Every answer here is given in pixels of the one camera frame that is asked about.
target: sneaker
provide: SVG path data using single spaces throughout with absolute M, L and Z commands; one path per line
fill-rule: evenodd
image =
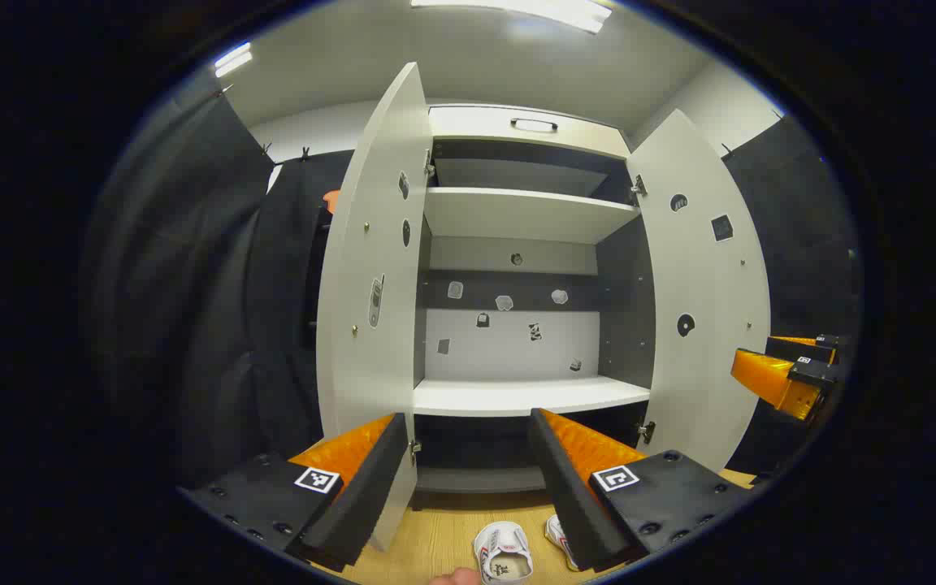
M 569 552 L 569 541 L 566 540 L 566 533 L 561 530 L 561 522 L 558 522 L 557 514 L 547 518 L 547 523 L 544 525 L 544 536 L 551 541 L 551 544 L 561 548 L 561 551 L 565 553 L 565 566 L 568 566 L 569 570 L 580 570 L 580 567 L 573 562 L 573 554 Z
M 475 537 L 474 550 L 483 585 L 523 585 L 532 574 L 530 542 L 515 522 L 494 522 L 483 528 Z

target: ceiling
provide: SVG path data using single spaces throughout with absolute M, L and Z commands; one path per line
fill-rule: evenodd
M 430 99 L 561 111 L 632 131 L 710 57 L 629 8 L 597 34 L 516 12 L 335 0 L 252 40 L 223 78 L 246 126 L 382 97 L 416 60 Z

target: ceiling light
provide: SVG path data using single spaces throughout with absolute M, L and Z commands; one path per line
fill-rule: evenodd
M 505 11 L 543 16 L 586 30 L 588 33 L 598 33 L 605 19 L 613 14 L 613 11 L 591 0 L 411 0 L 409 4 L 413 8 L 502 8 Z
M 230 51 L 229 53 L 223 55 L 222 57 L 219 57 L 219 60 L 216 60 L 215 62 L 215 69 L 219 69 L 219 67 L 222 67 L 224 64 L 230 63 L 231 60 L 236 59 L 236 57 L 241 56 L 245 54 L 246 52 L 249 52 L 250 49 L 252 49 L 252 44 L 250 43 L 239 45 L 239 47 L 237 47 L 236 49 Z
M 250 60 L 252 60 L 252 55 L 250 53 L 237 55 L 236 57 L 230 59 L 229 62 L 224 64 L 222 67 L 219 67 L 219 69 L 216 69 L 215 77 L 223 77 L 223 75 L 230 73 L 230 71 L 237 69 L 238 67 L 242 66 L 242 64 L 245 64 L 249 62 Z

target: drawer handle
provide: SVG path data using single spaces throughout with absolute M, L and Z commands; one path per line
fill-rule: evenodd
M 519 122 L 532 122 L 525 123 L 523 128 L 519 128 Z M 535 124 L 545 124 L 551 127 L 552 132 L 558 131 L 558 125 L 554 122 L 548 122 L 546 119 L 532 119 L 532 118 L 512 118 L 512 126 L 519 130 L 538 130 L 536 128 L 531 128 Z

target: open cabinet door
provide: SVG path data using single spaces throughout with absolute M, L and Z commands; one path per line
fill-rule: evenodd
M 638 449 L 678 449 L 720 471 L 743 438 L 757 396 L 732 378 L 737 348 L 762 352 L 769 335 L 768 274 L 742 193 L 681 111 L 627 159 L 652 251 L 656 345 Z
M 324 438 L 402 412 L 414 437 L 414 323 L 428 108 L 417 63 L 386 90 L 364 129 L 331 219 L 316 329 Z M 385 549 L 417 484 L 410 452 L 371 543 Z

